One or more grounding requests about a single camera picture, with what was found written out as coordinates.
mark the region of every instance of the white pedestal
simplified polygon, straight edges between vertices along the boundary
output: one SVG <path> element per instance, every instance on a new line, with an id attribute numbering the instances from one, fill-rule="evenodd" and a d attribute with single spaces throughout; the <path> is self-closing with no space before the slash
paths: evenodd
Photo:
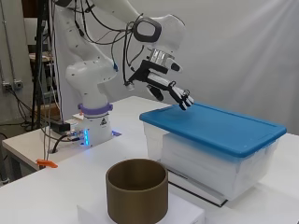
<path id="1" fill-rule="evenodd" d="M 98 206 L 98 209 L 99 210 L 93 209 L 92 211 L 86 211 L 78 206 L 78 223 L 115 224 L 107 213 L 107 206 Z M 196 205 L 169 193 L 168 212 L 157 224 L 205 224 L 205 211 Z"/>

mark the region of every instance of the white wall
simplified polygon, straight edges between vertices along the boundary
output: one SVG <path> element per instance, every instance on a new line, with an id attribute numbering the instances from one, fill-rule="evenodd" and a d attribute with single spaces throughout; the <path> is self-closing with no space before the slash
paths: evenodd
<path id="1" fill-rule="evenodd" d="M 147 16 L 167 13 L 182 18 L 188 33 L 177 55 L 183 74 L 169 73 L 196 101 L 287 125 L 299 134 L 299 2 L 298 0 L 131 0 Z M 103 21 L 120 27 L 111 17 Z M 94 37 L 105 32 L 89 20 Z M 61 33 L 61 74 L 73 62 Z M 116 47 L 121 65 L 121 44 Z M 134 44 L 132 52 L 139 51 Z M 78 97 L 63 83 L 64 112 L 76 113 Z M 130 94 L 151 98 L 144 85 L 134 92 L 122 86 L 121 74 L 106 84 L 112 101 Z M 165 100 L 172 104 L 170 97 Z"/>
<path id="2" fill-rule="evenodd" d="M 24 88 L 18 91 L 20 98 L 28 105 L 32 99 L 32 79 L 31 68 L 29 64 L 28 48 L 26 44 L 26 35 L 23 24 L 23 14 L 21 0 L 2 0 L 7 19 L 7 33 L 10 43 L 13 67 L 16 79 L 23 81 Z M 2 14 L 0 8 L 0 60 L 3 67 L 3 75 L 6 81 L 12 83 L 10 61 L 8 57 L 8 47 L 4 25 L 2 23 Z M 17 103 L 10 93 L 2 92 L 0 85 L 0 122 L 18 118 Z"/>

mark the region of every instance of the white curtain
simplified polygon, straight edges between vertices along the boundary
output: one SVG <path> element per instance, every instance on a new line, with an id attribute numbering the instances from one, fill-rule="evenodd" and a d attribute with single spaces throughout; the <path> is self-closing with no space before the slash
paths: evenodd
<path id="1" fill-rule="evenodd" d="M 184 71 L 182 74 L 170 72 L 167 77 L 190 90 L 196 101 L 282 123 L 289 133 L 299 134 L 298 0 L 130 2 L 147 16 L 171 13 L 185 21 L 188 33 L 176 57 Z M 96 12 L 105 23 L 123 26 L 100 10 Z M 88 23 L 94 38 L 106 32 L 91 18 Z M 79 96 L 64 80 L 64 71 L 76 57 L 65 48 L 58 21 L 56 27 L 64 116 L 69 118 L 77 112 Z M 121 47 L 122 43 L 115 49 L 119 66 Z M 139 48 L 140 44 L 134 42 L 130 55 Z M 109 47 L 104 52 L 110 55 Z M 136 84 L 133 92 L 127 91 L 122 86 L 121 73 L 101 88 L 111 101 L 130 94 L 151 99 L 143 84 Z M 167 103 L 174 103 L 168 95 L 165 98 Z"/>

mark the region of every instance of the blue led light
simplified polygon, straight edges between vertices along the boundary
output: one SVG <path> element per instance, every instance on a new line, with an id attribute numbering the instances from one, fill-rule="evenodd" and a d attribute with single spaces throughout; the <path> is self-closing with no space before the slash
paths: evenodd
<path id="1" fill-rule="evenodd" d="M 88 146 L 90 144 L 88 131 L 84 130 L 84 140 L 85 140 L 85 146 Z"/>

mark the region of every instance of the blue lid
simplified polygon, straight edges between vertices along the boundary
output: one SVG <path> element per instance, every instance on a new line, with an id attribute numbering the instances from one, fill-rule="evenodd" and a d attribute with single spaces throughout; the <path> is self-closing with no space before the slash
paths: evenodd
<path id="1" fill-rule="evenodd" d="M 178 105 L 150 111 L 140 119 L 238 158 L 253 154 L 287 132 L 279 124 L 197 103 L 186 111 Z"/>

